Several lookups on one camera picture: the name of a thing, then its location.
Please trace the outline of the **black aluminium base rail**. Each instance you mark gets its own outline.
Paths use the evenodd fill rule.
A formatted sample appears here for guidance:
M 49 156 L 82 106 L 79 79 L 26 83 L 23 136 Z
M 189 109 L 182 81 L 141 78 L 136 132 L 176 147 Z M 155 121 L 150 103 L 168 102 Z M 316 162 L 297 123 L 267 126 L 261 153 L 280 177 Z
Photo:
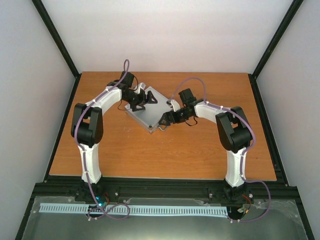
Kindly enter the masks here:
M 249 197 L 257 200 L 294 200 L 301 202 L 298 189 L 283 182 L 268 181 L 245 184 L 239 190 L 229 190 L 223 180 L 175 180 L 146 178 L 102 177 L 98 183 L 89 187 L 76 176 L 49 176 L 37 183 L 32 191 L 36 196 L 67 196 L 77 201 L 93 203 L 92 196 L 120 202 L 130 198 L 156 199 L 195 199 L 212 204 L 235 205 L 245 202 Z

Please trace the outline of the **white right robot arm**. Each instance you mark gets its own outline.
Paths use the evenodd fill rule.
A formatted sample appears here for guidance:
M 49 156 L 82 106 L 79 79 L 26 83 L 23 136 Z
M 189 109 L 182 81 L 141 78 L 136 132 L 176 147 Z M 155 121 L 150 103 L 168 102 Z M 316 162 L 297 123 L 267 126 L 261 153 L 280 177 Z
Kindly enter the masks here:
M 188 100 L 183 107 L 171 100 L 172 110 L 163 113 L 158 124 L 171 126 L 185 123 L 189 118 L 203 118 L 216 124 L 219 140 L 227 154 L 227 172 L 225 181 L 232 188 L 245 183 L 245 162 L 247 151 L 256 137 L 249 121 L 240 106 L 224 107 L 206 100 Z

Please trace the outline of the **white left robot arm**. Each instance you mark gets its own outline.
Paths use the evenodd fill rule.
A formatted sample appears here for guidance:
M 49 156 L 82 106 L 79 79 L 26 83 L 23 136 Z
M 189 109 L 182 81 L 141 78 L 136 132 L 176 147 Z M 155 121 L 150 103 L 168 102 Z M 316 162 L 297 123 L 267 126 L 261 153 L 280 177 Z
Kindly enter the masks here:
M 74 138 L 81 155 L 82 180 L 91 185 L 86 195 L 92 201 L 103 198 L 104 188 L 96 183 L 102 177 L 99 167 L 99 144 L 104 134 L 103 115 L 114 104 L 125 101 L 129 108 L 136 112 L 145 110 L 146 104 L 157 104 L 151 90 L 145 91 L 143 84 L 134 90 L 128 84 L 112 81 L 97 97 L 87 103 L 74 106 L 71 136 Z

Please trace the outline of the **aluminium poker case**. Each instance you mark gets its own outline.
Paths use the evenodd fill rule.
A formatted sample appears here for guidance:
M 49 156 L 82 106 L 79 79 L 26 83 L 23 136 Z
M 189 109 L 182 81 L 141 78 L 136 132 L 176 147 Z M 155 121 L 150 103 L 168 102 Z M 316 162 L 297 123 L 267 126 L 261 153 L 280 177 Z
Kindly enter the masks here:
M 152 134 L 160 127 L 159 121 L 163 114 L 171 111 L 172 108 L 167 104 L 168 99 L 153 87 L 146 87 L 146 84 L 142 82 L 138 85 L 138 90 L 144 90 L 146 94 L 150 91 L 157 103 L 147 103 L 144 105 L 145 109 L 138 111 L 133 111 L 128 103 L 124 106 L 124 109 L 132 119 Z

